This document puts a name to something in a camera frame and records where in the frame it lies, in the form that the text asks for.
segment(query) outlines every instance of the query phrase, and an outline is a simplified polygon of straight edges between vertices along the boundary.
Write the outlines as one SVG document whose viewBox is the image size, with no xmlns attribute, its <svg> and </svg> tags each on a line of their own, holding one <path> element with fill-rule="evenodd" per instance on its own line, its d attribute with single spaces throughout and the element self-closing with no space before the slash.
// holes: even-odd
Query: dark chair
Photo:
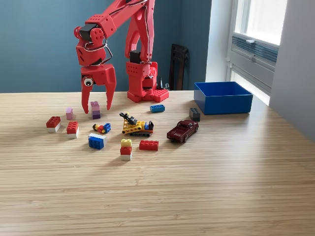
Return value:
<svg viewBox="0 0 315 236">
<path fill-rule="evenodd" d="M 184 46 L 172 44 L 171 64 L 169 68 L 169 89 L 183 90 L 185 62 L 189 59 L 188 49 Z M 178 78 L 175 85 L 175 62 L 179 64 Z"/>
</svg>

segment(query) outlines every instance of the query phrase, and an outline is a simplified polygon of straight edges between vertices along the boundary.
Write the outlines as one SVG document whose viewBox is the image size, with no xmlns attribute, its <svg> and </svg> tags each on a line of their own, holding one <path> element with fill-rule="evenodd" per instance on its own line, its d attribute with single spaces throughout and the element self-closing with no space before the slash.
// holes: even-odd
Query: pink lego brick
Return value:
<svg viewBox="0 0 315 236">
<path fill-rule="evenodd" d="M 67 119 L 73 119 L 73 109 L 71 107 L 66 109 L 65 116 Z"/>
<path fill-rule="evenodd" d="M 91 102 L 92 111 L 99 111 L 99 104 L 97 101 Z"/>
</svg>

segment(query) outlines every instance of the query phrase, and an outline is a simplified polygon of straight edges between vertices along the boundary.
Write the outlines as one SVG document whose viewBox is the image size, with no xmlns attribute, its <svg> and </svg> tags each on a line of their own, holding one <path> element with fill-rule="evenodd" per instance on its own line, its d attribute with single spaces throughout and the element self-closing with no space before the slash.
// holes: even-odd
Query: red lego brick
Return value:
<svg viewBox="0 0 315 236">
<path fill-rule="evenodd" d="M 56 128 L 56 126 L 61 122 L 60 117 L 51 117 L 49 121 L 46 122 L 47 128 Z"/>
<path fill-rule="evenodd" d="M 146 141 L 141 140 L 139 144 L 140 150 L 148 150 L 148 151 L 157 151 L 158 150 L 158 141 Z"/>
<path fill-rule="evenodd" d="M 132 147 L 122 147 L 120 149 L 120 155 L 131 155 Z"/>
<path fill-rule="evenodd" d="M 79 124 L 77 121 L 71 121 L 67 127 L 67 134 L 75 134 L 78 130 Z"/>
</svg>

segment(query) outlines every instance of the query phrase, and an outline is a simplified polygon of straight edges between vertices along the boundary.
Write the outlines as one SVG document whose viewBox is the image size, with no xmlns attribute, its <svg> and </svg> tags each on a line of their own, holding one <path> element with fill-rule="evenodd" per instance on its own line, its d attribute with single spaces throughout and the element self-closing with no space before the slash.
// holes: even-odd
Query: white lego brick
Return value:
<svg viewBox="0 0 315 236">
<path fill-rule="evenodd" d="M 131 161 L 131 158 L 132 158 L 132 152 L 130 155 L 120 155 L 120 159 L 122 161 Z"/>
<path fill-rule="evenodd" d="M 91 134 L 89 134 L 89 137 L 95 137 L 95 138 L 103 139 L 104 146 L 106 146 L 106 144 L 107 144 L 107 137 L 104 135 L 91 133 Z"/>
<path fill-rule="evenodd" d="M 99 134 L 94 134 L 94 133 L 89 134 L 89 137 L 95 137 L 95 138 L 99 138 L 99 139 L 106 139 L 106 136 L 99 135 Z"/>
<path fill-rule="evenodd" d="M 67 137 L 69 139 L 76 139 L 78 138 L 78 135 L 79 135 L 79 128 L 77 129 L 77 132 L 75 134 L 67 134 Z"/>
<path fill-rule="evenodd" d="M 56 133 L 59 128 L 61 126 L 61 122 L 59 122 L 59 124 L 57 124 L 57 126 L 55 128 L 47 128 L 48 133 Z"/>
</svg>

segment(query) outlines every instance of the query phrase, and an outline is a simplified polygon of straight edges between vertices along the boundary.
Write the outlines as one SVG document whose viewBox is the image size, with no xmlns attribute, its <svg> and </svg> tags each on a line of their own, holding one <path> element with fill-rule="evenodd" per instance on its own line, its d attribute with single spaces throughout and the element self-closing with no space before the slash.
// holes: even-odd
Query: white wall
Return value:
<svg viewBox="0 0 315 236">
<path fill-rule="evenodd" d="M 206 82 L 225 81 L 233 0 L 212 0 Z"/>
<path fill-rule="evenodd" d="M 288 0 L 270 107 L 315 141 L 315 0 Z"/>
</svg>

